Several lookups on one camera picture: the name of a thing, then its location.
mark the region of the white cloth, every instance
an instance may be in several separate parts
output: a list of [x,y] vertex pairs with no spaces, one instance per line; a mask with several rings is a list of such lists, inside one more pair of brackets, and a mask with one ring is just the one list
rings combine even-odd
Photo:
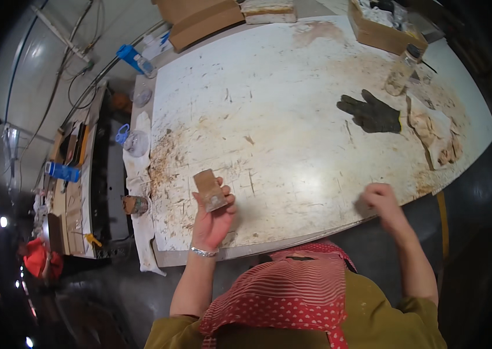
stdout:
[[[151,178],[149,177],[149,166],[151,165],[151,160],[149,158],[149,153],[151,151],[151,120],[149,119],[147,112],[138,115],[134,129],[138,129],[147,134],[149,137],[149,149],[145,152],[145,155],[141,157],[132,157],[124,150],[123,159],[128,174],[126,187],[130,195],[149,198],[149,195],[151,194]],[[151,247],[151,240],[155,236],[153,218],[151,216],[151,206],[152,203],[149,201],[149,209],[147,212],[141,215],[131,215],[131,223],[134,227],[135,245],[139,256],[139,270],[152,271],[166,276],[166,273],[159,269],[157,259],[155,258],[153,248]]]

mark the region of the hand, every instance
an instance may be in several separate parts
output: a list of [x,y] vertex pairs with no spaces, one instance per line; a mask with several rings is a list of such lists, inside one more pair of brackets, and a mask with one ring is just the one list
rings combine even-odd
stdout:
[[381,218],[382,227],[389,234],[401,234],[410,228],[409,222],[397,203],[389,184],[372,183],[366,186],[361,199],[375,209]]
[[[222,178],[217,177],[217,183],[222,184]],[[234,195],[230,194],[230,187],[221,187],[227,205],[212,212],[205,212],[205,206],[199,193],[192,193],[197,201],[197,214],[192,232],[192,246],[204,251],[215,251],[229,232],[230,225],[236,214]]]

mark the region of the cardboard box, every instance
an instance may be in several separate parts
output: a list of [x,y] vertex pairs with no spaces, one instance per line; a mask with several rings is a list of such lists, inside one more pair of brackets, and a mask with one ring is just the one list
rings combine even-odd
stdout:
[[152,0],[152,3],[159,7],[163,19],[173,25],[168,39],[177,51],[244,20],[235,0]]
[[355,1],[357,0],[349,1],[348,17],[353,27],[354,36],[361,44],[398,55],[405,51],[408,44],[417,46],[421,52],[424,52],[428,47],[428,43],[421,33],[417,33],[417,38],[415,38],[408,33],[365,19]]

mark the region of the wall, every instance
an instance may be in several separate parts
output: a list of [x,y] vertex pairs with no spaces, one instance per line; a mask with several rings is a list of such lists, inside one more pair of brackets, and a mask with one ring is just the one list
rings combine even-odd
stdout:
[[[35,3],[35,5],[39,6],[42,3],[43,0]],[[49,0],[43,12],[67,37],[86,4],[87,1],[85,0]],[[13,58],[33,18],[33,11],[27,9],[5,39],[0,50],[1,119],[5,117]],[[98,29],[96,26],[97,19],[99,20]],[[92,71],[74,81],[71,91],[72,101],[77,100],[90,81],[115,56],[120,45],[130,43],[160,20],[162,18],[157,6],[152,5],[150,0],[93,0],[91,10],[84,18],[73,42],[78,47],[86,47],[97,32],[97,36],[100,38],[89,53],[95,66]],[[25,48],[21,52],[13,82],[8,122],[30,132],[36,131],[50,98],[64,47],[65,45],[45,24],[37,19]],[[51,143],[55,132],[71,108],[67,99],[70,83],[68,79],[80,71],[83,66],[85,66],[84,62],[78,57],[75,56],[71,59],[66,72],[63,74],[52,108],[38,132],[39,136],[47,140],[36,138],[26,150],[22,161],[23,191],[30,191],[38,180],[41,165],[52,147]],[[133,86],[135,75],[135,71],[130,66],[120,62],[110,71],[107,78],[115,90],[128,92]],[[14,166],[17,171],[12,177],[10,171],[6,171],[8,163],[6,163],[3,151],[2,132],[3,125],[0,126],[0,183],[7,184],[13,178],[12,186],[15,187],[19,185],[19,161]],[[20,133],[17,158],[21,156],[21,152],[25,149],[30,138],[31,135]]]

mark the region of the plastic bottle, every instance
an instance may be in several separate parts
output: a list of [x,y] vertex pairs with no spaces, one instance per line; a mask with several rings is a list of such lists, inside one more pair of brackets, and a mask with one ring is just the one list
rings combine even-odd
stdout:
[[405,88],[405,84],[409,81],[411,74],[415,71],[419,62],[420,51],[413,44],[407,45],[405,51],[399,57],[399,60],[390,70],[390,74],[386,79],[385,89],[391,95],[400,95]]
[[52,161],[46,163],[45,172],[54,178],[60,178],[69,182],[77,182],[79,180],[79,169],[57,164]]
[[136,54],[134,56],[135,62],[138,64],[139,69],[143,72],[143,75],[145,75],[149,79],[153,79],[155,76],[157,76],[157,70],[155,69],[155,66],[151,64],[147,59],[145,59],[143,56],[140,54]]
[[124,124],[116,135],[116,142],[122,145],[133,157],[141,157],[149,150],[149,137],[143,131],[135,129],[130,131],[130,125]]

